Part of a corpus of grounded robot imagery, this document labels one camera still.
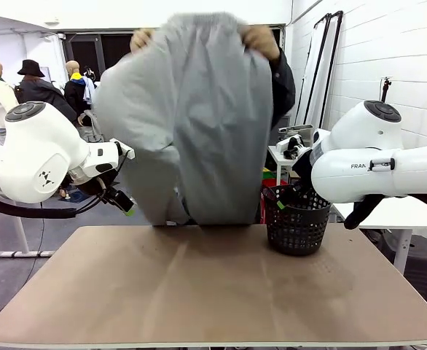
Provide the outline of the person's right hand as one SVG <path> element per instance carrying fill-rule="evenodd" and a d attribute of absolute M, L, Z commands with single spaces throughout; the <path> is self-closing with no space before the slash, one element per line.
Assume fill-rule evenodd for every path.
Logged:
<path fill-rule="evenodd" d="M 154 33 L 153 28 L 140 28 L 136 29 L 130 39 L 130 51 L 136 53 L 143 49 L 150 43 L 152 34 Z"/>

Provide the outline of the person's left hand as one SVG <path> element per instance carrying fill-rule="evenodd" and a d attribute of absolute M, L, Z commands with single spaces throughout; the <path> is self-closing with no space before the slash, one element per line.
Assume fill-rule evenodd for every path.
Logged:
<path fill-rule="evenodd" d="M 241 29 L 241 38 L 248 49 L 261 53 L 269 62 L 276 62 L 280 58 L 280 49 L 269 27 L 262 25 L 244 26 Z"/>

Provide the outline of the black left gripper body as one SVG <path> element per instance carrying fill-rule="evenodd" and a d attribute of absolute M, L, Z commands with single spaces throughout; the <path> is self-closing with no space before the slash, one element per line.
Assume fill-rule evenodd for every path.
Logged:
<path fill-rule="evenodd" d="M 116 178 L 117 171 L 110 170 L 99 174 L 83 184 L 78 184 L 77 188 L 86 195 L 101 195 L 105 189 L 110 189 Z"/>

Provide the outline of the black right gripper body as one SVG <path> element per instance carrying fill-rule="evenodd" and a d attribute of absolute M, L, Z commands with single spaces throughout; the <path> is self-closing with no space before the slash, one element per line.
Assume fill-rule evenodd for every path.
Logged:
<path fill-rule="evenodd" d="M 311 172 L 312 165 L 310 163 L 310 154 L 312 149 L 303 152 L 294 163 L 292 169 L 300 178 L 300 184 L 303 188 L 309 189 L 312 187 Z"/>

